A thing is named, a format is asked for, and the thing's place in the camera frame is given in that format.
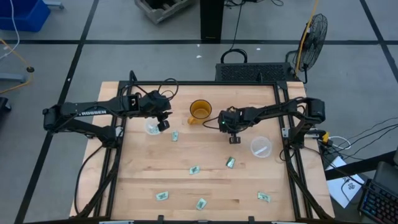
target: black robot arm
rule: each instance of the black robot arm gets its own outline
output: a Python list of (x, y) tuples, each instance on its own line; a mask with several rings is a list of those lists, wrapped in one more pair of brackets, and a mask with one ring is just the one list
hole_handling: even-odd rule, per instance
[(284, 138), (289, 140), (293, 147), (302, 146), (304, 136), (314, 124), (320, 124), (325, 120), (325, 103), (314, 98), (295, 98), (279, 105), (265, 106), (262, 108), (230, 107), (226, 111), (221, 111), (218, 116), (219, 129), (223, 133), (232, 135), (229, 139), (231, 144), (239, 144), (240, 137), (236, 137), (241, 131), (258, 124), (264, 119), (276, 118), (279, 116), (291, 115), (300, 120), (296, 127), (284, 129)]
[(166, 120), (171, 112), (169, 99), (154, 90), (145, 96), (140, 94), (117, 96), (108, 101), (89, 103), (64, 103), (43, 110), (44, 129), (52, 133), (76, 132), (88, 137), (97, 137), (104, 147), (115, 147), (116, 128), (99, 127), (75, 118), (112, 114), (121, 118), (157, 118), (159, 131), (170, 127)]

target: blue bin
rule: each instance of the blue bin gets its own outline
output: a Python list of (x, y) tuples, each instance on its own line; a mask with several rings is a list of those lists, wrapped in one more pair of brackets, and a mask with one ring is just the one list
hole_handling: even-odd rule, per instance
[[(43, 0), (12, 0), (17, 30), (38, 32), (50, 14)], [(0, 29), (14, 30), (10, 0), (0, 0)]]

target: concrete floor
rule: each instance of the concrete floor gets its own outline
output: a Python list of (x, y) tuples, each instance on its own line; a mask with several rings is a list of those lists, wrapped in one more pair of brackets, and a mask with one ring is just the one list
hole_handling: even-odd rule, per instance
[[(80, 40), (93, 0), (63, 0), (65, 10), (52, 9), (42, 30), (21, 32), (23, 40)], [(366, 0), (384, 40), (398, 40), (398, 2)], [(313, 0), (287, 1), (277, 7), (265, 0), (243, 6), (237, 39), (299, 40), (311, 13)], [(223, 39), (232, 39), (239, 9), (224, 9)], [(327, 40), (377, 40), (359, 0), (322, 0), (318, 13), (328, 18)], [(6, 40), (16, 39), (12, 31), (0, 31)], [(198, 40), (199, 5), (158, 26), (137, 9), (132, 0), (99, 0), (87, 40)], [(132, 44), (83, 46), (67, 101), (97, 99), (101, 82), (127, 80), (134, 70), (139, 80), (214, 80), (215, 64), (230, 45)], [(296, 45), (236, 45), (249, 55), (249, 62), (281, 62)], [(35, 67), (31, 85), (3, 94), (13, 110), (0, 126), (0, 223), (12, 223), (24, 196), (42, 147), (42, 109), (57, 103), (77, 45), (21, 44), (17, 51)], [(394, 58), (398, 46), (388, 45)], [(229, 55), (229, 62), (241, 62)], [(2, 72), (24, 72), (24, 66), (10, 55), (0, 63)], [(398, 113), (398, 83), (379, 44), (326, 45), (309, 71), (308, 96), (326, 102), (327, 120), (320, 128), (332, 135), (350, 137)], [(0, 89), (10, 83), (0, 83)], [(369, 158), (396, 149), (396, 131), (357, 154)], [(373, 139), (364, 139), (347, 154)], [(73, 188), (86, 138), (79, 134), (54, 137), (25, 222), (67, 218)], [(357, 215), (335, 205), (336, 216), (358, 221)]]

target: orange cup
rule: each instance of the orange cup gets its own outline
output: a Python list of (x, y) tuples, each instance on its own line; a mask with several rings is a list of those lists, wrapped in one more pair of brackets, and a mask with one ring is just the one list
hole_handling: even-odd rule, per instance
[(188, 118), (188, 124), (203, 124), (209, 118), (212, 108), (206, 100), (195, 100), (189, 110), (191, 117)]

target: plastic cup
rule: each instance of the plastic cup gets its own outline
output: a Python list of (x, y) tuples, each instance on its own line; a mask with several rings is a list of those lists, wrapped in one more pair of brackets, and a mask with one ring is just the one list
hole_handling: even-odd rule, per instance
[(159, 128), (157, 125), (159, 124), (156, 118), (147, 118), (145, 122), (145, 131), (150, 135), (160, 134)]
[(251, 141), (250, 150), (258, 158), (266, 158), (271, 155), (272, 143), (265, 137), (256, 137)]

